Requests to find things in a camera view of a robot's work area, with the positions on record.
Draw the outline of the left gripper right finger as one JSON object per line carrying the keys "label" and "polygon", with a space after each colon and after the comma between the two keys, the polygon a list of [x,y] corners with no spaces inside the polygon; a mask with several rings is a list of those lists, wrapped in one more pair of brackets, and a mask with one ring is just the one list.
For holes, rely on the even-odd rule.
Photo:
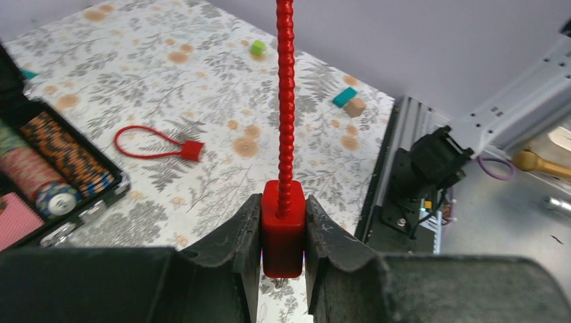
{"label": "left gripper right finger", "polygon": [[305,279],[315,322],[569,322],[539,264],[513,256],[385,254],[306,201]]}

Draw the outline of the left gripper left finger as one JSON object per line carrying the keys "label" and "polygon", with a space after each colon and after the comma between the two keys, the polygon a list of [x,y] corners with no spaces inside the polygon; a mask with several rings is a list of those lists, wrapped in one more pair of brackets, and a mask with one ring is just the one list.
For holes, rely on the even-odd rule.
{"label": "left gripper left finger", "polygon": [[20,248],[1,254],[2,322],[254,322],[261,195],[183,250]]}

